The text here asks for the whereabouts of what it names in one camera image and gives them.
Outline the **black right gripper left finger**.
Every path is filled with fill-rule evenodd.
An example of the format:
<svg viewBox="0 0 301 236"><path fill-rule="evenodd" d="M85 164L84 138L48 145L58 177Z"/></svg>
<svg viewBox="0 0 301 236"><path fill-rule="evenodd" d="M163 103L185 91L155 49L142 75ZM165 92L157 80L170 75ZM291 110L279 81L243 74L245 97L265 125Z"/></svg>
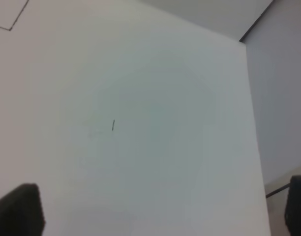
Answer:
<svg viewBox="0 0 301 236"><path fill-rule="evenodd" d="M37 184L21 184L0 198L0 236L41 236L45 224Z"/></svg>

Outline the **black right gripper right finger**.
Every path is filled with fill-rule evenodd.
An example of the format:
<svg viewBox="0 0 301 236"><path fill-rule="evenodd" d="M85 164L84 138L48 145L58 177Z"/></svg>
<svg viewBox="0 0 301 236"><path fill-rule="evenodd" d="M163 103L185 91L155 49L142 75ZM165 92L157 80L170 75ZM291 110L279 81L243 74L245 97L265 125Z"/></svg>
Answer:
<svg viewBox="0 0 301 236"><path fill-rule="evenodd" d="M291 236L301 236L301 176L292 176L284 214Z"/></svg>

